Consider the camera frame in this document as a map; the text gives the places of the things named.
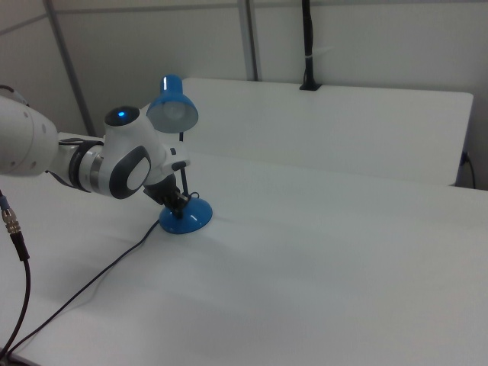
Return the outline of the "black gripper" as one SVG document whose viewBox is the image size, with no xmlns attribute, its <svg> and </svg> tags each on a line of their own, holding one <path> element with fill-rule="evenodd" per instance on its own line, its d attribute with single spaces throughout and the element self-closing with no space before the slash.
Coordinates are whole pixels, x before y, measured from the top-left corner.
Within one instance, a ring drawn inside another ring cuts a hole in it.
<svg viewBox="0 0 488 366">
<path fill-rule="evenodd" d="M 169 175 L 154 185 L 144 185 L 143 192 L 157 204 L 169 208 L 176 219 L 183 217 L 184 204 L 191 199 L 187 194 L 181 193 L 174 175 Z"/>
</svg>

